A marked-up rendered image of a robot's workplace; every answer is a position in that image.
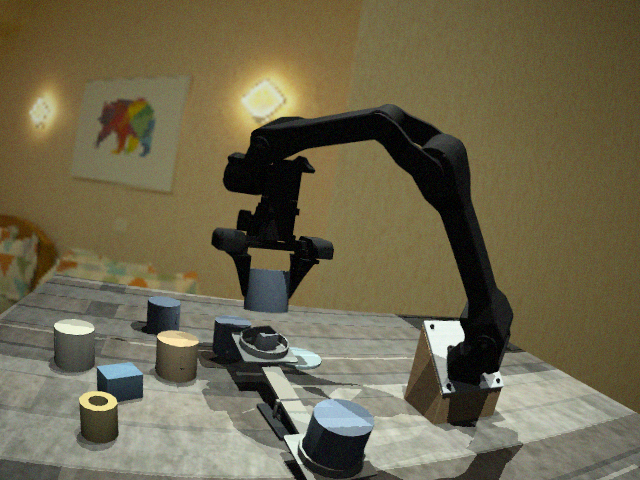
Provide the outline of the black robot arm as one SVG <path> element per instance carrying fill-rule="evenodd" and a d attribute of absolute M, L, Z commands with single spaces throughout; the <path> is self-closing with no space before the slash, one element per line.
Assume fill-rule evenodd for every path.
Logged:
<path fill-rule="evenodd" d="M 252 131 L 246 154 L 227 157 L 223 184 L 232 192 L 298 201 L 302 172 L 315 169 L 305 157 L 283 159 L 308 148 L 365 140 L 383 144 L 441 215 L 468 298 L 459 318 L 465 339 L 447 347 L 448 379 L 479 385 L 481 374 L 499 371 L 514 314 L 494 280 L 459 138 L 393 104 L 312 119 L 280 117 Z"/>

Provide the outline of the yellow hollow cylinder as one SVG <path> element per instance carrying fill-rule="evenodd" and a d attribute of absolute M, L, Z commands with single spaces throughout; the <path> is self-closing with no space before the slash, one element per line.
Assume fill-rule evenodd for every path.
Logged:
<path fill-rule="evenodd" d="M 81 435 L 93 443 L 115 441 L 118 433 L 118 404 L 106 392 L 91 391 L 79 397 Z"/>

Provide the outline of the tan cylinder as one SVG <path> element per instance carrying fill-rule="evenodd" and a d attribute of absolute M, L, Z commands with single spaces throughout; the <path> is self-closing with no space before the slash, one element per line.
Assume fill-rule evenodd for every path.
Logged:
<path fill-rule="evenodd" d="M 156 373 L 176 383 L 193 381 L 197 374 L 199 341 L 196 336 L 168 330 L 157 335 Z"/>

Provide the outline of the black cylinder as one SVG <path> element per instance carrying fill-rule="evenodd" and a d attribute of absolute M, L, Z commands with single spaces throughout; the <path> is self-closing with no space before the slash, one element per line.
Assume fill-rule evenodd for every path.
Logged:
<path fill-rule="evenodd" d="M 173 298 L 150 297 L 147 303 L 147 331 L 155 335 L 162 331 L 179 331 L 180 305 L 181 303 Z"/>
<path fill-rule="evenodd" d="M 230 334 L 251 328 L 251 322 L 243 317 L 225 315 L 215 317 L 214 326 L 212 351 L 228 359 L 241 359 Z"/>
<path fill-rule="evenodd" d="M 359 404 L 323 400 L 314 407 L 302 448 L 316 464 L 340 470 L 354 467 L 373 426 L 373 416 Z"/>

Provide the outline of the blue cube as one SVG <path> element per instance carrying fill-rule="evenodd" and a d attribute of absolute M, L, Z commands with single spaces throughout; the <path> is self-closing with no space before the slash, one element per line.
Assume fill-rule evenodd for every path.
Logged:
<path fill-rule="evenodd" d="M 97 391 L 106 392 L 117 402 L 143 397 L 143 373 L 130 362 L 97 367 Z"/>

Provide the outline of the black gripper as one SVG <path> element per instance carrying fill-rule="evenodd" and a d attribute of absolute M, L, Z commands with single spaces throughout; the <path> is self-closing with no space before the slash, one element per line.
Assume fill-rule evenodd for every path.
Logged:
<path fill-rule="evenodd" d="M 256 236 L 245 235 L 244 232 L 231 228 L 216 227 L 213 230 L 212 246 L 233 258 L 243 297 L 247 297 L 251 265 L 248 247 L 294 251 L 294 254 L 290 253 L 288 299 L 312 266 L 319 264 L 320 261 L 316 259 L 333 259 L 334 248 L 330 241 L 307 236 L 295 240 L 295 217 L 300 211 L 297 203 L 298 201 L 293 200 L 261 197 L 261 203 L 258 203 L 260 210 Z"/>

